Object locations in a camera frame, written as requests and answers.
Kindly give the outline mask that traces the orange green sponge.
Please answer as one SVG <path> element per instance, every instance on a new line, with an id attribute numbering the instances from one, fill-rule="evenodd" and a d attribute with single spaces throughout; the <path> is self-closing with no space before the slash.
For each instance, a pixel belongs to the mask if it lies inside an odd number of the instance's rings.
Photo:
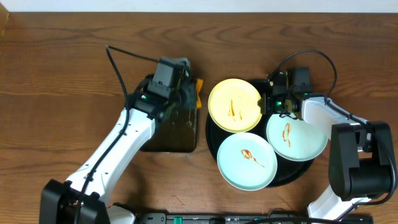
<path id="1" fill-rule="evenodd" d="M 202 79 L 196 79 L 196 84 L 195 84 L 195 91 L 197 94 L 197 100 L 196 100 L 196 106 L 197 109 L 201 108 L 201 99 L 200 99 L 200 92 L 203 86 L 203 80 Z"/>

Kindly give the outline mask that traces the light blue plate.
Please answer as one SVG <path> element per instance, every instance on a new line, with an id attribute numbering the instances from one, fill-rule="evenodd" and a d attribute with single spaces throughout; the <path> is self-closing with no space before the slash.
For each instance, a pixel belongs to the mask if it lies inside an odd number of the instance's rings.
<path id="1" fill-rule="evenodd" d="M 281 157 L 295 162 L 309 161 L 320 155 L 328 138 L 314 125 L 273 114 L 266 126 L 269 144 Z"/>
<path id="2" fill-rule="evenodd" d="M 272 146 L 253 133 L 227 137 L 216 157 L 223 178 L 239 190 L 256 191 L 268 187 L 277 173 L 277 157 Z"/>

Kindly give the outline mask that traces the yellow plate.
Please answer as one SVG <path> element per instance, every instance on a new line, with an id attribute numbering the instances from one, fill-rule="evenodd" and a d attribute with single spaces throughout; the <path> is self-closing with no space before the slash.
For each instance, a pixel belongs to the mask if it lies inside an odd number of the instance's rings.
<path id="1" fill-rule="evenodd" d="M 219 82 L 208 97 L 208 111 L 213 122 L 230 133 L 243 133 L 261 120 L 258 101 L 261 96 L 249 82 L 230 78 Z"/>

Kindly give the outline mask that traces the light blue plate front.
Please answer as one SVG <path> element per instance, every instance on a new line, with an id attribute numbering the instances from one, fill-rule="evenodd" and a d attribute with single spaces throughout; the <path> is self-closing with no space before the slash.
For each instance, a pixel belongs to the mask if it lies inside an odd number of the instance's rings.
<path id="1" fill-rule="evenodd" d="M 277 173 L 277 157 L 272 146 L 253 133 L 227 137 L 216 157 L 223 178 L 239 190 L 256 191 L 268 187 Z"/>

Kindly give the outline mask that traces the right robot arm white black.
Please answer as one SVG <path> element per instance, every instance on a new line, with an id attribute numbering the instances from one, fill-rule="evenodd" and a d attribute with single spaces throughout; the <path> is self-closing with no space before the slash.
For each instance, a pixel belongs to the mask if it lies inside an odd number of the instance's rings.
<path id="1" fill-rule="evenodd" d="M 387 123 L 357 117 L 315 93 L 263 95 L 257 104 L 262 114 L 299 119 L 330 140 L 330 184 L 307 207 L 313 223 L 341 222 L 358 207 L 384 204 L 393 196 L 397 168 Z"/>

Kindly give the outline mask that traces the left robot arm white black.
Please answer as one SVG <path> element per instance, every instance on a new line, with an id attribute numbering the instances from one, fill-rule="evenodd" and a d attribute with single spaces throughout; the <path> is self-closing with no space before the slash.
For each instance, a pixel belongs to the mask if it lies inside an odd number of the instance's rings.
<path id="1" fill-rule="evenodd" d="M 134 212 L 124 205 L 108 206 L 109 198 L 127 165 L 174 110 L 200 108 L 203 82 L 187 79 L 166 85 L 145 77 L 118 122 L 93 155 L 68 179 L 50 180 L 40 199 L 40 223 L 134 223 Z"/>

